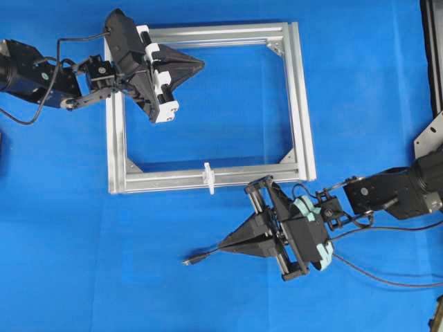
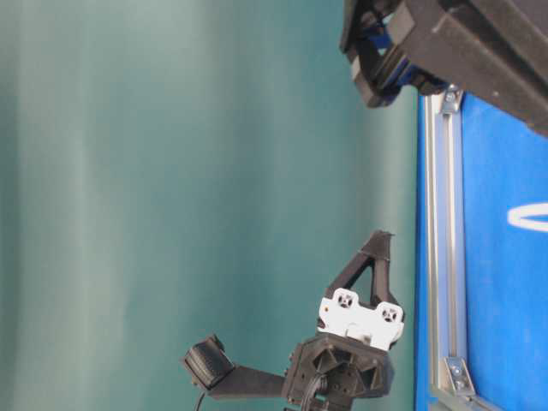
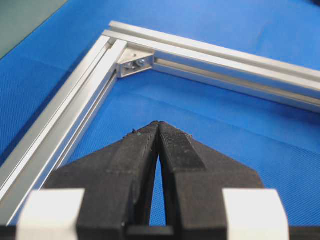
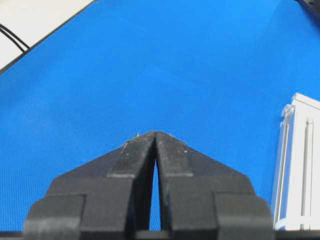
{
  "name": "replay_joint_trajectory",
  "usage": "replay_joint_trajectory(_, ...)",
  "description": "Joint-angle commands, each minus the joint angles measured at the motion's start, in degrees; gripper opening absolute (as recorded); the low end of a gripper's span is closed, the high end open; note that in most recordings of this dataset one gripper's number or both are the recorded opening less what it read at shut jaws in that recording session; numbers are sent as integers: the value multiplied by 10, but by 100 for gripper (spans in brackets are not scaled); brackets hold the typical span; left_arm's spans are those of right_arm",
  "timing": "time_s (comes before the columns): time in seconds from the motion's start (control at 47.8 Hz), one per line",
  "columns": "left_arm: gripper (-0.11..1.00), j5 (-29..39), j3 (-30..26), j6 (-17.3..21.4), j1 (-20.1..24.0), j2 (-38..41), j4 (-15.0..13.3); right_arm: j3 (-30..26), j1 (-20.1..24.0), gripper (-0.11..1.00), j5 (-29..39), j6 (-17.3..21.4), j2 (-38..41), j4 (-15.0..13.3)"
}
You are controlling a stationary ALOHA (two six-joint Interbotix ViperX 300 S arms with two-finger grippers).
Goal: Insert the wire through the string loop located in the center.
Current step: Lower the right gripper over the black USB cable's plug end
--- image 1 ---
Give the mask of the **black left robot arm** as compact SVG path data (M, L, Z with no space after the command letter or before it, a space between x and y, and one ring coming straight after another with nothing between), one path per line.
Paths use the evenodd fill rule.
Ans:
M204 61L152 41L147 26L137 27L120 9L112 11L100 34L111 59L100 55L82 62L44 57L35 47L1 41L1 92L39 107L72 111L110 98L129 96L150 122L174 119L179 103L174 90L201 71Z

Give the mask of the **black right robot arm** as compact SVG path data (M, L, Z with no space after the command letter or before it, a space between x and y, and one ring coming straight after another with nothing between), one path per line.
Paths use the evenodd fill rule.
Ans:
M376 211L405 220L442 209L442 158L431 153L409 167L395 167L342 183L354 212L343 210L325 188L315 195L290 199L265 176L246 186L254 213L218 244L220 251L277 259L283 280L326 269L334 245L329 232L353 223L369 228Z

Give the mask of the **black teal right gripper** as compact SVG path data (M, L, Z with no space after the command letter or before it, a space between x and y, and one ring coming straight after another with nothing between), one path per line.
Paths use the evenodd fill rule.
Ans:
M334 246L320 210L304 195L291 200L266 176L245 188L255 210L217 245L224 252L275 257L281 278L309 274L309 265L323 271L332 262Z

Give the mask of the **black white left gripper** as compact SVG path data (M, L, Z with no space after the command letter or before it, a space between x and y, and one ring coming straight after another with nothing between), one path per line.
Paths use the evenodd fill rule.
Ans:
M205 62L153 42L149 27L136 25L119 8L107 16L104 31L119 89L131 96L150 122L174 120L179 103L172 91L203 70Z

